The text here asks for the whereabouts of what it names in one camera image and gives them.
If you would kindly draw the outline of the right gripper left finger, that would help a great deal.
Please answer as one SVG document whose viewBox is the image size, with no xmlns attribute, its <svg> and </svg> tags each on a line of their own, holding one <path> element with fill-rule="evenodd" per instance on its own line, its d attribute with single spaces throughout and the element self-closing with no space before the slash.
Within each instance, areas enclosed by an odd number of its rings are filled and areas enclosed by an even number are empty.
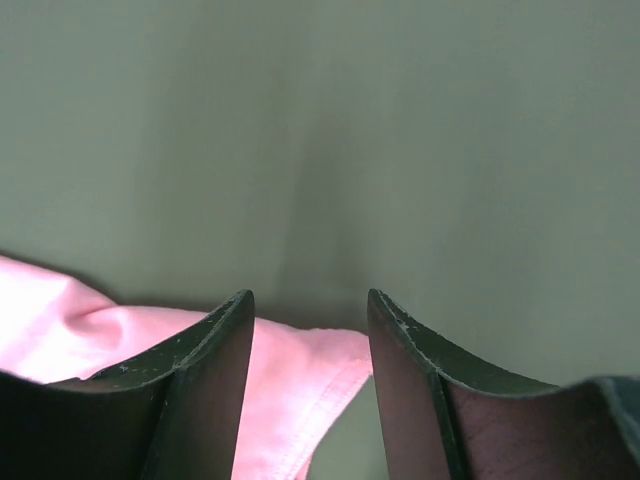
<svg viewBox="0 0 640 480">
<path fill-rule="evenodd" d="M 254 333 L 242 290 L 86 380 L 1 377 L 5 479 L 228 479 Z"/>
</svg>

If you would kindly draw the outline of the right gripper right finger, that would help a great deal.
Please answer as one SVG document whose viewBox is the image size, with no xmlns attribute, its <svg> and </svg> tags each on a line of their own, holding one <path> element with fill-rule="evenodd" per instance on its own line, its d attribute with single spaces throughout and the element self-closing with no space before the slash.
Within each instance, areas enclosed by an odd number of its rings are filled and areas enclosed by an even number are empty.
<svg viewBox="0 0 640 480">
<path fill-rule="evenodd" d="M 373 377 L 393 479 L 635 479 L 639 380 L 554 386 L 509 372 L 368 294 Z"/>
</svg>

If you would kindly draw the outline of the pink t shirt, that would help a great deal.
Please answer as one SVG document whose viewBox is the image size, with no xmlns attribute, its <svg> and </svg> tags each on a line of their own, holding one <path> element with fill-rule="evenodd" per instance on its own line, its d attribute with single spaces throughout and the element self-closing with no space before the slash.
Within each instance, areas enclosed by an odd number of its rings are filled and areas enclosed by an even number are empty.
<svg viewBox="0 0 640 480">
<path fill-rule="evenodd" d="M 29 380 L 87 379 L 204 316 L 121 306 L 70 275 L 1 260 L 1 368 Z M 319 443 L 371 374 L 362 333 L 256 319 L 232 478 L 306 478 Z"/>
</svg>

